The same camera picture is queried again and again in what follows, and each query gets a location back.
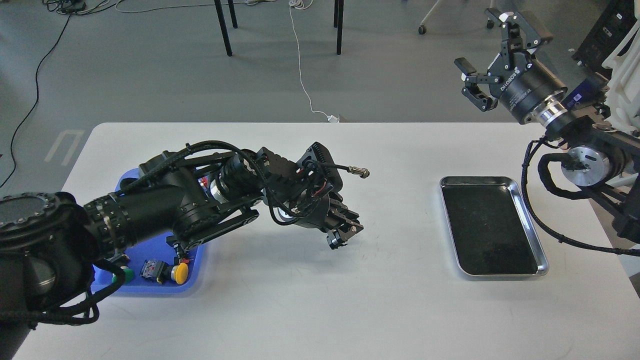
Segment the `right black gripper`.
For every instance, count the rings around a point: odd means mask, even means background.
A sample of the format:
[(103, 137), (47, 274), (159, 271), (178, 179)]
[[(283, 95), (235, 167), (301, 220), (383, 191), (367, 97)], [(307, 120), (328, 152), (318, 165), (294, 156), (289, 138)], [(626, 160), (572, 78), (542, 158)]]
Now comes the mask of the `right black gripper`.
[[(496, 7), (487, 7), (485, 14), (502, 28), (501, 50), (486, 74), (478, 73), (465, 57), (454, 60), (462, 71), (461, 93), (482, 112), (493, 110), (499, 100), (525, 125), (530, 112), (548, 96), (562, 100), (567, 93), (567, 86), (532, 55), (537, 48), (551, 43), (554, 35), (532, 11), (503, 13)], [(507, 69), (506, 63), (514, 64)]]

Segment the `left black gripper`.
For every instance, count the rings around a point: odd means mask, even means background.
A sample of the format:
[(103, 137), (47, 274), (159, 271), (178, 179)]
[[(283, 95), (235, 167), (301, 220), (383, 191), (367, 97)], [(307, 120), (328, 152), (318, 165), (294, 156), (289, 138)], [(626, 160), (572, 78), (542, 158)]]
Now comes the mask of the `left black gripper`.
[(330, 249), (347, 246), (350, 237), (364, 230), (364, 226), (359, 220), (360, 215), (350, 210), (342, 200), (343, 197), (338, 193), (325, 194), (311, 214), (296, 218), (290, 224), (327, 233)]

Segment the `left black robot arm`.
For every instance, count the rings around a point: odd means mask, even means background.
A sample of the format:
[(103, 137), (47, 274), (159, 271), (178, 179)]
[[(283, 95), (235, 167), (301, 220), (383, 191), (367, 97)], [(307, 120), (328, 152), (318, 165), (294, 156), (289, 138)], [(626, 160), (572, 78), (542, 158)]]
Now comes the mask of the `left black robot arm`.
[(39, 324), (80, 326), (126, 282), (126, 249), (169, 231), (180, 258), (243, 227), (263, 202), (281, 226), (317, 229), (332, 249), (363, 230), (343, 203), (339, 170), (319, 142), (297, 161), (207, 140), (140, 164), (138, 178), (79, 205), (67, 192), (1, 199), (1, 358), (10, 360)]

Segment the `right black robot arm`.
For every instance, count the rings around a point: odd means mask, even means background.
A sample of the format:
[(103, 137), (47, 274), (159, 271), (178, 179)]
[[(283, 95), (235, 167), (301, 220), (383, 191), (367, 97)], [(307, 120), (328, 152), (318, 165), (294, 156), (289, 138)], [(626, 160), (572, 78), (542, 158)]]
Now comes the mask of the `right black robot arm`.
[(535, 223), (560, 243), (615, 255), (638, 256), (638, 249), (595, 246), (551, 229), (535, 214), (528, 196), (528, 169), (540, 146), (553, 141), (567, 146), (562, 152), (540, 157), (537, 173), (547, 191), (571, 200), (592, 199), (614, 219), (618, 237), (639, 242), (639, 181), (630, 191), (608, 184), (627, 167), (639, 170), (639, 139), (608, 123), (608, 106), (597, 99), (579, 109), (563, 102), (567, 87), (538, 61), (535, 50), (553, 39), (551, 32), (530, 11), (502, 12), (487, 7), (487, 18), (496, 23), (502, 38), (498, 55), (478, 72), (464, 57), (455, 59), (464, 83), (462, 94), (480, 111), (498, 104), (521, 125), (539, 123), (543, 137), (532, 140), (522, 163), (521, 185), (525, 207)]

